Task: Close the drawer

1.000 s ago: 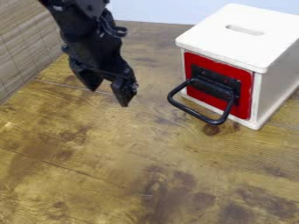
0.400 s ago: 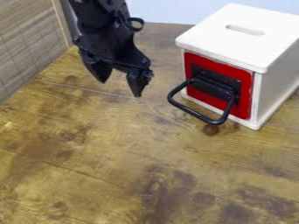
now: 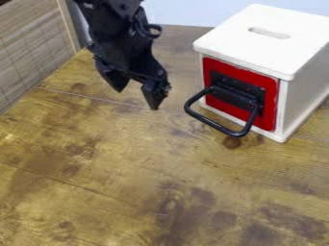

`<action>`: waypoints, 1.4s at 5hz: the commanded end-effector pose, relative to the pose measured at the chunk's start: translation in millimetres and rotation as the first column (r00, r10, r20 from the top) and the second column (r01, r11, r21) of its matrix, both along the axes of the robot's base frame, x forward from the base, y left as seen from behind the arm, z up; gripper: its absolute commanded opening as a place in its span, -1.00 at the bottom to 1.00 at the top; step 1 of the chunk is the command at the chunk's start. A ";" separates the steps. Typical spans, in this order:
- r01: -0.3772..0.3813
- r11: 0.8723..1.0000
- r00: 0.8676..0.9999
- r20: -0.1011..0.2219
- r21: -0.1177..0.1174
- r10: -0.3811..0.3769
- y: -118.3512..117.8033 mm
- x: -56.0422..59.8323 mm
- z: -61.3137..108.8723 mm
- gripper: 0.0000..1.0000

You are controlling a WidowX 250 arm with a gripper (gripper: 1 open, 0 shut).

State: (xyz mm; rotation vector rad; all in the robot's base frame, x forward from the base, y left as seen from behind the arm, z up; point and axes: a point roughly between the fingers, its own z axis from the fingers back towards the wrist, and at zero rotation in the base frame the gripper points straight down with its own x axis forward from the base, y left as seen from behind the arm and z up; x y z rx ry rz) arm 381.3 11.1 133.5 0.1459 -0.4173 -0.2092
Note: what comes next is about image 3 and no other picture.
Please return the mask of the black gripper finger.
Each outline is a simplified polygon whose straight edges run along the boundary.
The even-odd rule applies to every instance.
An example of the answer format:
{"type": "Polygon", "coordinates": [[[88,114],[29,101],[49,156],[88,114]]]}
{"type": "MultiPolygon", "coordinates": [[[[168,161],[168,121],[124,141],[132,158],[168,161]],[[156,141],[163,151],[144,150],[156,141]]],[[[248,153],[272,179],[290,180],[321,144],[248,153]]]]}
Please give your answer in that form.
{"type": "Polygon", "coordinates": [[[109,64],[105,64],[101,60],[94,60],[96,69],[116,92],[121,92],[128,85],[129,78],[116,70],[109,64]]]}
{"type": "Polygon", "coordinates": [[[164,80],[144,80],[141,85],[141,92],[148,103],[148,107],[156,111],[163,100],[168,96],[171,84],[164,80]]]}

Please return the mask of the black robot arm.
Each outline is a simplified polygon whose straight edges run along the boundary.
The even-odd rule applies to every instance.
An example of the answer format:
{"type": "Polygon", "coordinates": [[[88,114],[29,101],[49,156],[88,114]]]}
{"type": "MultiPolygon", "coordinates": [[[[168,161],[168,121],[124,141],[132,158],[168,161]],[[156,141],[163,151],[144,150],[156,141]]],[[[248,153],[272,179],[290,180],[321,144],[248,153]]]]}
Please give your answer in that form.
{"type": "Polygon", "coordinates": [[[156,111],[171,85],[167,71],[152,55],[161,27],[148,23],[143,0],[74,0],[88,25],[96,69],[121,92],[131,80],[141,84],[148,107],[156,111]]]}

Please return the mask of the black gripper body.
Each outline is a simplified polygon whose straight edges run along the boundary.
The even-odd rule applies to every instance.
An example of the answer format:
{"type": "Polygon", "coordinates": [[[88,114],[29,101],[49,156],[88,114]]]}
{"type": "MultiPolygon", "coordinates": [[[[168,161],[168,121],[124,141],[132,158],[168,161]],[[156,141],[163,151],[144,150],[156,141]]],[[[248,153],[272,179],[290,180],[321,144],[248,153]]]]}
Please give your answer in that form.
{"type": "Polygon", "coordinates": [[[89,24],[89,51],[94,60],[109,64],[129,80],[164,80],[167,72],[151,52],[160,34],[161,28],[148,23],[143,12],[136,12],[131,20],[97,16],[89,24]]]}

